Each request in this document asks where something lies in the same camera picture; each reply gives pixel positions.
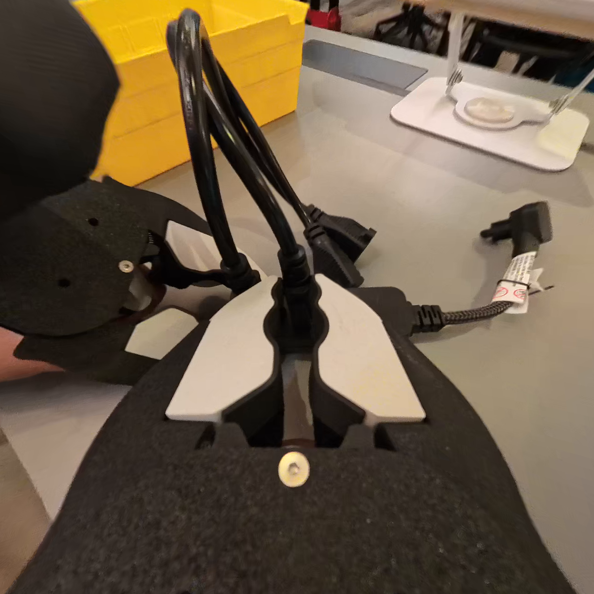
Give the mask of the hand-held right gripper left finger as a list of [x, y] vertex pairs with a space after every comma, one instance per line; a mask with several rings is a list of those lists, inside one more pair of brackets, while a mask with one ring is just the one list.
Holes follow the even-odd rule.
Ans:
[[281, 298], [281, 280], [267, 277], [212, 317], [167, 406], [168, 420], [236, 424], [251, 446], [281, 445]]

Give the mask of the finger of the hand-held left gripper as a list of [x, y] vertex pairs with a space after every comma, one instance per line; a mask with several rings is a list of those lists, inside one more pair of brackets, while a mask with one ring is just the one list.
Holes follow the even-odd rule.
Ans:
[[199, 319], [189, 311], [171, 306], [138, 323], [125, 345], [125, 353], [162, 360], [198, 327]]
[[173, 220], [162, 234], [148, 231], [147, 278], [153, 285], [232, 289], [213, 237]]

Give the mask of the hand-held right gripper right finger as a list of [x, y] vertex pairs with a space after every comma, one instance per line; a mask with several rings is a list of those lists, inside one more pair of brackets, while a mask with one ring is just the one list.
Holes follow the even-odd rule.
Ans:
[[344, 438], [353, 425], [417, 424], [426, 411], [379, 314], [315, 275], [320, 336], [312, 350], [314, 422]]

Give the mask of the black power strip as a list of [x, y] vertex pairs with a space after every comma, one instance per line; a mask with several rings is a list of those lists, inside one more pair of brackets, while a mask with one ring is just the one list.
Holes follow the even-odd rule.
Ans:
[[413, 330], [412, 305], [395, 287], [359, 287], [350, 292], [367, 304], [378, 316], [391, 338], [410, 340]]

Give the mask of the grey desk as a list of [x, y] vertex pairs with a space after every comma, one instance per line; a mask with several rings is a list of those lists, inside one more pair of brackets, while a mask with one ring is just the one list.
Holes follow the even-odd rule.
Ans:
[[[479, 232], [548, 201], [543, 286], [523, 316], [416, 337], [471, 402], [507, 459], [541, 537], [580, 593], [593, 593], [593, 145], [542, 174], [395, 125], [403, 98], [302, 68], [294, 114], [264, 132], [301, 199], [377, 234], [367, 286], [445, 310], [486, 303], [509, 244]], [[1, 561], [7, 588], [55, 518], [86, 449], [126, 392], [63, 374], [1, 385]]]

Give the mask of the white desk stand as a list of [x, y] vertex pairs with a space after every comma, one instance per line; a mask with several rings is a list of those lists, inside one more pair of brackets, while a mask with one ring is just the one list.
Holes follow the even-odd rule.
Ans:
[[542, 172], [574, 162], [590, 119], [569, 106], [593, 71], [549, 102], [463, 81], [465, 16], [593, 40], [593, 1], [435, 1], [450, 12], [444, 77], [423, 80], [390, 112], [395, 123]]

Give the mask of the person's left hand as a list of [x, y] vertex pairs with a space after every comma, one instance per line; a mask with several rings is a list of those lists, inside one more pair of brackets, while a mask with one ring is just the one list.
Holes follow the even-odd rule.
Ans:
[[1, 328], [1, 383], [25, 380], [50, 372], [63, 372], [63, 369], [38, 360], [19, 359], [14, 351], [23, 337]]

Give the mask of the yellow plastic bin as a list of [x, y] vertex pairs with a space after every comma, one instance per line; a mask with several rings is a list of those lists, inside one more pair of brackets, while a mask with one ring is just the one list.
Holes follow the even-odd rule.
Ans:
[[121, 87], [94, 178], [145, 182], [189, 161], [166, 27], [190, 8], [259, 126], [296, 109], [306, 4], [299, 1], [77, 1], [115, 63]]

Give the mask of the white warning label tag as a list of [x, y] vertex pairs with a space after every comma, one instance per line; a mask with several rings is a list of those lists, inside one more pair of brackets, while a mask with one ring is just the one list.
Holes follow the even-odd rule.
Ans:
[[510, 303], [512, 314], [525, 314], [532, 294], [543, 292], [539, 278], [543, 268], [535, 269], [536, 250], [512, 257], [503, 277], [497, 283], [491, 303]]

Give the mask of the red plastic bin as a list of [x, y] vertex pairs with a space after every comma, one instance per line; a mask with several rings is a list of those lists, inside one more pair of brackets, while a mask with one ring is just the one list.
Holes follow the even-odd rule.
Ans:
[[308, 26], [340, 33], [342, 19], [339, 1], [309, 1], [305, 23]]

